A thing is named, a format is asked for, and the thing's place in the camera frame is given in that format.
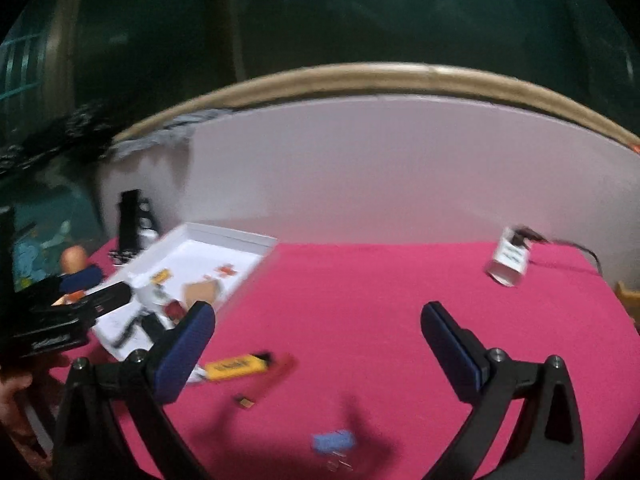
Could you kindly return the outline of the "person's left hand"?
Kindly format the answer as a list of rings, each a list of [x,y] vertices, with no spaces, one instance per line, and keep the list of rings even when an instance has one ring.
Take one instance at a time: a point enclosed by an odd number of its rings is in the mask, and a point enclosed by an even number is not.
[[[34,440],[36,433],[27,416],[30,402],[26,391],[35,385],[34,391],[49,410],[62,399],[62,382],[51,375],[51,370],[70,365],[65,354],[49,354],[38,359],[23,361],[1,369],[1,425],[18,442]]]

